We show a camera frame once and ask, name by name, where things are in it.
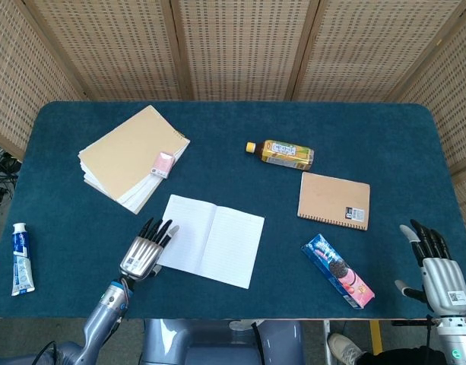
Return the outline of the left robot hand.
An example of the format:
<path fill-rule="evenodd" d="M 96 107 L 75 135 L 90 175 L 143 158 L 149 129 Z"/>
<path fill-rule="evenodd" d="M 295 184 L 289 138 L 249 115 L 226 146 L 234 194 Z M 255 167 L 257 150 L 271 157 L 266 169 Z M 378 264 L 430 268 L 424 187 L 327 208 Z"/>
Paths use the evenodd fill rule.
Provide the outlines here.
<path fill-rule="evenodd" d="M 143 281 L 160 272 L 158 261 L 179 231 L 179 225 L 172 226 L 172 223 L 172 220 L 154 221 L 150 218 L 144 224 L 119 265 L 120 281 L 131 286 L 134 282 Z"/>

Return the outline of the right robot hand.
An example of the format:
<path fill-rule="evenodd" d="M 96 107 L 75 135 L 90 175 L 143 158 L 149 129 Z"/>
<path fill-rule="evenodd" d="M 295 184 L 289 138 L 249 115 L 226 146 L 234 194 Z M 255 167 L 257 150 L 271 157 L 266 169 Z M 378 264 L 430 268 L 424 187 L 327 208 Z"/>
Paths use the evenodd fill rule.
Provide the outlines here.
<path fill-rule="evenodd" d="M 466 283 L 459 264 L 452 258 L 443 236 L 412 219 L 399 226 L 407 238 L 420 269 L 423 288 L 416 290 L 396 280 L 402 295 L 425 303 L 440 317 L 466 315 Z"/>

